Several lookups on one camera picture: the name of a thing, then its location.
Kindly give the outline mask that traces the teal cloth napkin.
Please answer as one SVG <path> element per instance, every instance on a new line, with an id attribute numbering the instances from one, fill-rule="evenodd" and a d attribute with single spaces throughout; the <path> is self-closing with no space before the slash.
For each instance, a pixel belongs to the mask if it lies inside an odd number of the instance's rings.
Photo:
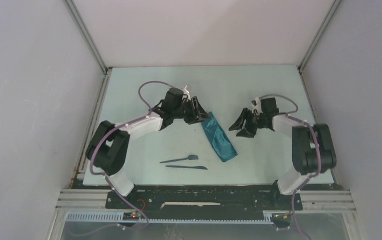
<path id="1" fill-rule="evenodd" d="M 202 129 L 217 157 L 221 162 L 225 163 L 235 158 L 238 153 L 228 139 L 225 131 L 215 118 L 214 114 L 212 112 L 208 112 L 208 116 L 210 118 L 201 123 Z"/>

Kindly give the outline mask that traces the dark plastic knife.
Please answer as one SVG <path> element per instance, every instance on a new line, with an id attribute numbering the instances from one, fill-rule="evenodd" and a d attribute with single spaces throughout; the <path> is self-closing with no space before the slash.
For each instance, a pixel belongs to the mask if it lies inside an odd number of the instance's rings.
<path id="1" fill-rule="evenodd" d="M 183 166 L 183 165 L 166 165 L 167 168 L 176 168 L 176 169 L 196 169 L 196 170 L 208 170 L 207 167 L 198 165 L 198 166 Z"/>

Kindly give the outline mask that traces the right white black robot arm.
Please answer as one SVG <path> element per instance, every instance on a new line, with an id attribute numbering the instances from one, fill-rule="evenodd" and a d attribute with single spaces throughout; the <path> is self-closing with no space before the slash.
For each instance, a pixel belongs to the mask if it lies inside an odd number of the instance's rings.
<path id="1" fill-rule="evenodd" d="M 281 112 L 277 106 L 277 94 L 256 97 L 250 107 L 244 108 L 235 122 L 228 128 L 237 131 L 238 137 L 254 138 L 259 129 L 281 133 L 292 142 L 292 167 L 275 184 L 277 191 L 269 196 L 272 207 L 284 208 L 290 201 L 289 195 L 297 193 L 311 179 L 333 169 L 337 164 L 336 152 L 329 126 L 325 123 L 310 124 L 292 114 L 295 109 Z"/>

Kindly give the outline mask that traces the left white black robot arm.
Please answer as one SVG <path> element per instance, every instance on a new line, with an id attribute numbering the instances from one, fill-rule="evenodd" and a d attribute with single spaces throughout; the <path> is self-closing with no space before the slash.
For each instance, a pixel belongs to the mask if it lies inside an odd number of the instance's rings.
<path id="1" fill-rule="evenodd" d="M 172 87 L 144 116 L 120 124 L 105 120 L 98 125 L 85 153 L 90 161 L 89 171 L 106 180 L 119 194 L 117 201 L 124 208 L 131 208 L 137 202 L 137 195 L 132 191 L 135 184 L 124 169 L 129 143 L 165 129 L 176 119 L 192 125 L 209 120 L 210 116 L 187 89 Z"/>

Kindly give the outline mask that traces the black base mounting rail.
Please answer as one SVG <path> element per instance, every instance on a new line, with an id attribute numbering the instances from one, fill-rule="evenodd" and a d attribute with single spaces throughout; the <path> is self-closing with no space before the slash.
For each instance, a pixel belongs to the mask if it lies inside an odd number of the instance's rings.
<path id="1" fill-rule="evenodd" d="M 148 218 L 179 220 L 260 220 L 268 211 L 303 209 L 299 194 L 281 195 L 273 185 L 137 185 L 125 200 L 110 191 L 105 207 L 129 210 L 129 204 Z"/>

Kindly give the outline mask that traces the aluminium frame extrusion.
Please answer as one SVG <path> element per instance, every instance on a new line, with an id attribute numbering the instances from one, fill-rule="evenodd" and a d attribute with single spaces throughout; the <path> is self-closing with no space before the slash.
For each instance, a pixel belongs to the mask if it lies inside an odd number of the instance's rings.
<path id="1" fill-rule="evenodd" d="M 61 239 L 70 212 L 105 212 L 108 189 L 62 189 L 46 234 L 47 240 Z"/>

